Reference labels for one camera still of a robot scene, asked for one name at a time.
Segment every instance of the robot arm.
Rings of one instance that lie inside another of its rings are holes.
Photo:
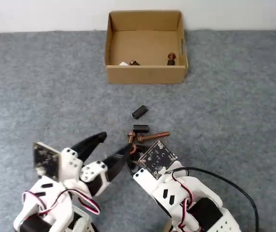
[[[223,207],[221,198],[197,178],[187,176],[160,141],[140,159],[142,168],[133,179],[171,218],[174,232],[240,232],[238,223]]]
[[[91,217],[73,205],[72,193],[78,196],[85,209],[99,214],[100,208],[92,196],[98,196],[107,188],[126,164],[131,150],[131,145],[127,145],[104,161],[83,166],[106,137],[102,132],[62,152],[43,143],[34,144],[34,166],[40,179],[23,194],[23,209],[14,220],[16,231],[94,231]]]

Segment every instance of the circuit board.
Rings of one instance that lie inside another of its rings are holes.
[[[53,180],[59,177],[59,151],[43,143],[33,143],[34,168],[38,175],[46,175]]]
[[[165,144],[158,140],[141,156],[139,162],[155,179],[159,179],[176,160],[175,155],[168,150]]]

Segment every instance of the floor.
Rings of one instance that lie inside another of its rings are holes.
[[[109,85],[106,33],[0,34],[0,231],[11,231],[21,193],[36,181],[32,142],[58,150],[100,131],[90,161],[126,143],[138,122],[184,165],[234,181],[257,203],[261,231],[276,232],[276,31],[188,32],[190,72],[178,85]],[[212,177],[191,173],[222,198],[242,231],[254,231],[247,199]],[[101,232],[161,232],[167,216],[124,170],[96,201]]]

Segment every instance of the bolt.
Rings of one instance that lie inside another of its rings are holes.
[[[176,59],[176,54],[174,54],[173,52],[170,52],[168,54],[167,65],[175,65],[175,59]]]
[[[137,137],[137,140],[140,144],[142,144],[146,140],[167,137],[169,135],[170,135],[170,133],[168,131],[167,132],[161,132],[161,133],[158,133],[158,134],[150,134],[150,135],[147,135],[147,136],[142,136],[141,134],[139,134],[138,137]]]
[[[129,144],[133,143],[135,136],[136,136],[136,133],[133,132],[133,131],[128,133],[127,137],[128,137],[128,143]]]
[[[131,60],[131,61],[129,62],[129,65],[140,65],[140,64],[138,64],[138,62],[135,61],[135,60]]]

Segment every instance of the cardboard box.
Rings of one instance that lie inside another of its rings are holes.
[[[170,52],[176,54],[174,66],[167,66]],[[119,65],[131,60],[140,66]],[[112,84],[181,83],[188,69],[181,12],[110,12],[105,63]]]

